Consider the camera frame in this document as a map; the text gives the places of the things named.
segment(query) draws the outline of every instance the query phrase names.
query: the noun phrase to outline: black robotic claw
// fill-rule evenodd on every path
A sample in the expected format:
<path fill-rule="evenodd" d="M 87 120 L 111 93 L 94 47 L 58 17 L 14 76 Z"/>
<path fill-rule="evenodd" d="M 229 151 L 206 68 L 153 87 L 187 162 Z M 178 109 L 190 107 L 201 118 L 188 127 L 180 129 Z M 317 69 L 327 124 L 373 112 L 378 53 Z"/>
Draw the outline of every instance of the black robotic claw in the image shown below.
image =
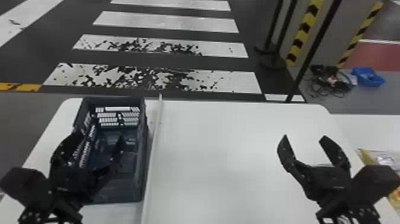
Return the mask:
<path fill-rule="evenodd" d="M 81 224 L 79 210 L 120 170 L 126 147 L 120 136 L 110 163 L 93 170 L 82 163 L 87 159 L 81 151 L 83 140 L 74 132 L 60 143 L 50 160 L 49 178 L 38 170 L 14 167 L 0 180 L 4 192 L 25 206 L 19 224 Z"/>
<path fill-rule="evenodd" d="M 332 166 L 312 167 L 298 161 L 286 135 L 277 149 L 285 170 L 300 183 L 307 198 L 321 207 L 316 213 L 320 224 L 380 223 L 373 204 L 396 189 L 400 177 L 389 166 L 365 166 L 352 179 L 341 147 L 327 136 L 320 145 Z"/>

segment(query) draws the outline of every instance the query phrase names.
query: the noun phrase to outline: red floor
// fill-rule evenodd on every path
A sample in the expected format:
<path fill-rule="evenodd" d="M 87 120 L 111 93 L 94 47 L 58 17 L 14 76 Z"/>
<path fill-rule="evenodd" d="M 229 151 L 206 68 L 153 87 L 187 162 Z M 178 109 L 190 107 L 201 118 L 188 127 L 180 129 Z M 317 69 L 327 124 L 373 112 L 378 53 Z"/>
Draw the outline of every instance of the red floor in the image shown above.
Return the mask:
<path fill-rule="evenodd" d="M 400 44 L 359 43 L 343 69 L 371 67 L 379 71 L 400 71 Z"/>

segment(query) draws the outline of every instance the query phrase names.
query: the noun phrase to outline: crosswalk stripe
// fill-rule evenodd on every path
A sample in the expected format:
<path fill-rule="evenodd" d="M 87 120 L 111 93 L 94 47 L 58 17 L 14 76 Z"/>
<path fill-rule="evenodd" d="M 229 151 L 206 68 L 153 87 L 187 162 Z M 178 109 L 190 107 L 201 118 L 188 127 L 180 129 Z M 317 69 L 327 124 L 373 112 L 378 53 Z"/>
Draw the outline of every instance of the crosswalk stripe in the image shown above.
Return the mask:
<path fill-rule="evenodd" d="M 43 85 L 260 94 L 253 72 L 60 63 Z"/>
<path fill-rule="evenodd" d="M 264 94 L 264 95 L 267 101 L 278 101 L 278 102 L 283 102 L 288 97 L 285 94 Z M 294 95 L 292 102 L 305 102 L 305 100 L 302 95 Z"/>
<path fill-rule="evenodd" d="M 242 43 L 83 35 L 73 47 L 88 51 L 124 51 L 146 54 L 248 58 Z"/>
<path fill-rule="evenodd" d="M 132 54 L 129 52 L 71 50 L 60 61 L 137 67 L 254 71 L 256 58 L 188 57 L 186 55 Z"/>
<path fill-rule="evenodd" d="M 0 15 L 0 46 L 3 46 L 62 1 L 26 0 Z"/>
<path fill-rule="evenodd" d="M 94 25 L 239 33 L 235 20 L 233 19 L 121 13 L 110 11 L 102 12 L 94 22 Z"/>
<path fill-rule="evenodd" d="M 144 5 L 152 7 L 190 8 L 194 10 L 230 11 L 227 1 L 196 0 L 112 0 L 112 4 Z"/>

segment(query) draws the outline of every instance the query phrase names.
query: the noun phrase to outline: black metal pole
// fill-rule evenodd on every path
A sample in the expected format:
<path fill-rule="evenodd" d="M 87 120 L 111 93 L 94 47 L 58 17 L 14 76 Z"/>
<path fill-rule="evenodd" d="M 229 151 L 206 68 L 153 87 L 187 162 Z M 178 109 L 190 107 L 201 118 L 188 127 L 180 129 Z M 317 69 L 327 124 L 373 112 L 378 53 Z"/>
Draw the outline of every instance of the black metal pole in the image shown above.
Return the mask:
<path fill-rule="evenodd" d="M 268 33 L 268 37 L 265 40 L 265 44 L 264 44 L 264 49 L 268 50 L 268 48 L 270 47 L 271 44 L 271 40 L 272 40 L 272 36 L 274 34 L 275 31 L 275 27 L 276 27 L 276 23 L 278 22 L 278 17 L 280 14 L 280 11 L 282 10 L 282 5 L 283 5 L 283 0 L 279 0 L 275 12 L 274 12 L 274 17 L 272 18 L 272 22 L 271 22 L 271 26 L 270 26 L 270 31 Z"/>
<path fill-rule="evenodd" d="M 300 82 L 303 79 L 305 72 L 308 70 L 311 61 L 313 60 L 315 53 L 318 50 L 318 47 L 320 46 L 322 39 L 324 38 L 330 23 L 332 22 L 333 18 L 335 17 L 336 12 L 339 9 L 340 4 L 342 3 L 343 0 L 334 0 L 332 3 L 332 6 L 329 9 L 328 15 L 326 15 L 326 18 L 321 26 L 320 31 L 317 34 L 317 37 L 315 38 L 314 43 L 312 44 L 312 47 L 305 58 L 305 61 L 296 77 L 295 84 L 293 85 L 292 89 L 289 92 L 289 95 L 287 96 L 285 103 L 290 103 L 292 101 L 292 98 L 296 92 L 296 90 L 299 88 Z"/>
<path fill-rule="evenodd" d="M 297 5 L 297 0 L 292 0 L 286 14 L 285 21 L 283 22 L 282 30 L 280 31 L 279 34 L 278 43 L 276 44 L 276 49 L 275 49 L 275 55 L 272 58 L 273 63 L 275 63 L 279 57 L 280 48 L 282 47 L 283 40 L 285 39 L 286 33 L 288 32 L 290 21 L 292 20 L 293 13 L 295 12 L 296 5 Z"/>

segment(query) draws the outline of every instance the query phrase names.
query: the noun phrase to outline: black plastic crate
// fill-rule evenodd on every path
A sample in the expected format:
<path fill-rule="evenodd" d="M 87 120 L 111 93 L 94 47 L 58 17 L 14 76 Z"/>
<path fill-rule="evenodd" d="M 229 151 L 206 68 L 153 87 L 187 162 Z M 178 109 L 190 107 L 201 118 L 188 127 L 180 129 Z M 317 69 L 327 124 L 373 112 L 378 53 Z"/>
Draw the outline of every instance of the black plastic crate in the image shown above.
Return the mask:
<path fill-rule="evenodd" d="M 110 163 L 120 135 L 126 143 L 122 168 L 95 196 L 93 204 L 141 201 L 148 167 L 149 143 L 143 98 L 84 98 L 74 130 L 85 138 L 75 156 L 80 169 L 93 171 Z"/>

